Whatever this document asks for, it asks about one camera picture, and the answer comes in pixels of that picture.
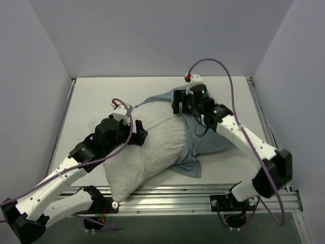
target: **black bracket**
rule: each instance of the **black bracket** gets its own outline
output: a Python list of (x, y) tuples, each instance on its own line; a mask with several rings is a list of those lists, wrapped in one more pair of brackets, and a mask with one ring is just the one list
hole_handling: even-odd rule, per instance
[(212, 212), (242, 212), (253, 211), (255, 209), (255, 205), (250, 206), (248, 200), (238, 204), (231, 204), (227, 195), (210, 196), (210, 206)]
[(89, 210), (79, 212), (79, 214), (102, 214), (106, 212), (107, 214), (117, 214), (119, 207), (114, 209), (112, 206), (113, 198), (104, 197), (100, 191), (94, 186), (84, 187), (84, 191), (88, 192), (93, 199), (93, 203), (90, 206)]

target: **white plastic part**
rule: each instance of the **white plastic part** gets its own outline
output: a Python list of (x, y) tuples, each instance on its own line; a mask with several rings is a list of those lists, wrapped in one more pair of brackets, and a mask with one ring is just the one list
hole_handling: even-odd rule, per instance
[(46, 228), (77, 212), (88, 210), (92, 203), (93, 200), (89, 193), (83, 190), (78, 191), (75, 195), (51, 203), (43, 212), (45, 216), (50, 217), (50, 220), (46, 223)]
[(243, 202), (249, 198), (253, 198), (258, 195), (253, 186), (252, 180), (240, 182), (232, 189), (232, 194), (239, 202)]
[[(73, 158), (66, 157), (64, 161), (51, 173), (49, 174), (44, 180), (56, 175), (57, 173), (62, 172), (63, 170), (79, 165), (77, 161)], [(72, 183), (76, 180), (85, 176), (87, 172), (81, 168), (76, 168), (71, 170), (67, 173), (62, 174), (58, 178), (48, 182), (44, 186), (38, 188), (34, 192), (19, 198), (17, 201), (16, 208), (19, 212), (26, 213), (27, 219), (36, 221), (44, 210)]]
[[(130, 111), (132, 111), (133, 107), (130, 104), (126, 104)], [(130, 125), (130, 118), (127, 114), (127, 110), (123, 105), (119, 105), (116, 109), (112, 112), (114, 119), (117, 121), (123, 120), (123, 124), (129, 126)]]
[(253, 199), (253, 198), (250, 198), (249, 200), (248, 200), (248, 204), (249, 204), (249, 206), (254, 206), (255, 205), (255, 200)]
[[(222, 118), (221, 123), (217, 125), (217, 133), (224, 136), (228, 140), (230, 140), (240, 151), (242, 151), (254, 164), (254, 166), (259, 170), (261, 165), (255, 156), (253, 150), (251, 149), (250, 145), (248, 144), (243, 132), (240, 130), (240, 127), (237, 125), (235, 117), (233, 115), (227, 115), (226, 117)], [(272, 159), (276, 156), (275, 147), (268, 145), (266, 142), (262, 141), (258, 138), (254, 133), (252, 133), (246, 127), (245, 131), (252, 141), (258, 155), (260, 158), (263, 159)]]
[(117, 202), (112, 202), (112, 208), (117, 209), (118, 208), (118, 203)]
[(193, 94), (193, 92), (190, 90), (193, 86), (203, 84), (203, 79), (200, 75), (198, 74), (192, 74), (190, 77), (190, 82), (186, 88), (186, 94)]
[(201, 124), (202, 124), (203, 126), (205, 126), (205, 123), (204, 123), (204, 115), (203, 115), (203, 114), (201, 114)]

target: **red connector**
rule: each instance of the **red connector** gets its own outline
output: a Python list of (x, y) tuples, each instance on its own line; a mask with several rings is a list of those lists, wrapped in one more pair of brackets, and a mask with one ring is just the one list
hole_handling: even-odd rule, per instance
[(186, 82), (190, 82), (191, 81), (191, 74), (188, 74), (184, 77)]

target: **screw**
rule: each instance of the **screw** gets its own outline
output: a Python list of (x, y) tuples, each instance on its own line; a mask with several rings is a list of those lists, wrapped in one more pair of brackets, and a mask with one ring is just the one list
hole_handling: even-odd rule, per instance
[(212, 201), (211, 201), (211, 205), (213, 206), (213, 207), (215, 207), (216, 205), (217, 205), (217, 200), (216, 199), (213, 199)]

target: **black cable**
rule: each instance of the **black cable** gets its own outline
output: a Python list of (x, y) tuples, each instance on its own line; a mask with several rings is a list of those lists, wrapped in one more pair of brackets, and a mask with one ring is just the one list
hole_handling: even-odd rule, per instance
[(83, 187), (79, 188), (75, 194), (77, 194), (77, 193), (78, 193), (78, 191), (80, 191), (82, 188), (85, 188), (85, 186), (83, 186)]
[[(194, 118), (195, 118), (195, 120), (198, 122), (198, 124), (197, 124), (197, 125), (195, 126), (195, 128), (194, 128), (194, 133), (195, 133), (195, 135), (196, 135), (197, 137), (203, 137), (203, 136), (205, 136), (205, 134), (208, 132), (209, 128), (208, 128), (207, 126), (204, 126), (204, 125), (202, 124), (202, 122), (199, 121), (198, 118), (197, 118), (195, 115), (194, 115)], [(202, 127), (205, 128), (205, 132), (204, 132), (202, 135), (198, 135), (198, 134), (197, 134), (197, 127), (198, 127), (198, 125), (201, 125)]]

